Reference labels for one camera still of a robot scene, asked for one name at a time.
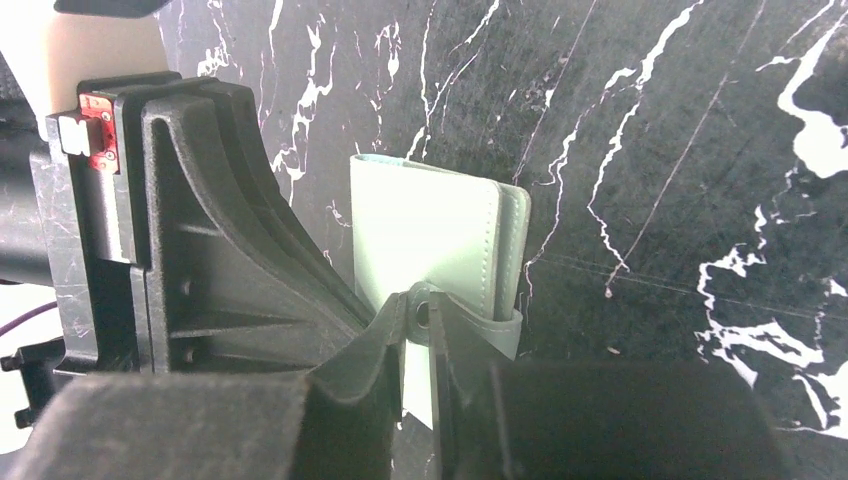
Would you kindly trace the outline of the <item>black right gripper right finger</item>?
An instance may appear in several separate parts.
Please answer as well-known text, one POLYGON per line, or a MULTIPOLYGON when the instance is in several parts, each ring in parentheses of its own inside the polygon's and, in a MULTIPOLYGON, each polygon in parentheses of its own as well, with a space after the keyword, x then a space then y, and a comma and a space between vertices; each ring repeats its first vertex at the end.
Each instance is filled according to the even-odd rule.
POLYGON ((694 362, 512 361, 428 301, 441 479, 788 479, 749 387, 694 362))

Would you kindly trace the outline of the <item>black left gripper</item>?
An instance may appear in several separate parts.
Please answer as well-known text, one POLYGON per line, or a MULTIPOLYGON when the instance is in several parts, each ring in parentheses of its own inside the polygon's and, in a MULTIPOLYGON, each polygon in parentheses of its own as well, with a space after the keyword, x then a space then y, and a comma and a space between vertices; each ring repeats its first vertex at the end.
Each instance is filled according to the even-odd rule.
POLYGON ((44 139, 2 111, 1 279, 52 287, 61 325, 1 360, 23 381, 20 429, 75 376, 307 370, 374 317, 283 198, 250 89, 179 80, 83 81, 44 139), (143 167, 132 96, 155 88, 143 167), (141 355, 131 278, 147 262, 141 355))

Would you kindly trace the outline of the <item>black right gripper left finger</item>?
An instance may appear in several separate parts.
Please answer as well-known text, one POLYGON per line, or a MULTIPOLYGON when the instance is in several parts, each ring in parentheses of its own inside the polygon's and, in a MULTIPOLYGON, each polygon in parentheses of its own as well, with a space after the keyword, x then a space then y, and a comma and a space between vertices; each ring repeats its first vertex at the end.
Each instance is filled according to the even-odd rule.
POLYGON ((89 375, 51 401, 12 479, 387 479, 406 296, 306 373, 89 375))

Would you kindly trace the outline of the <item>mint green card holder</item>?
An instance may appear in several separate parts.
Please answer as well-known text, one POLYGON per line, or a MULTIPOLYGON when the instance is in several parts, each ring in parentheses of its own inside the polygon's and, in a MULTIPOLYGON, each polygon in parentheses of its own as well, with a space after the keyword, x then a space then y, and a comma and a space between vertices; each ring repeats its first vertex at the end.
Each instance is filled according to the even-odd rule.
POLYGON ((448 293, 473 331, 516 356, 515 306, 531 214, 518 186, 380 154, 350 159, 355 289, 374 309, 410 294, 448 293))

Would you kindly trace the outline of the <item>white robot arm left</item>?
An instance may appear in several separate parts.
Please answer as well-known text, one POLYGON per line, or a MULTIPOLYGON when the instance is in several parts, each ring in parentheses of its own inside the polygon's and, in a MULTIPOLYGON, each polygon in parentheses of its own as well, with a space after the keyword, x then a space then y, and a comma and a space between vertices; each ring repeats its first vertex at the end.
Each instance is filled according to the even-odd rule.
POLYGON ((37 123, 3 179, 1 277, 55 292, 60 337, 1 361, 32 427, 71 378, 323 363, 372 317, 273 177, 251 89, 168 68, 157 1, 5 1, 37 123))

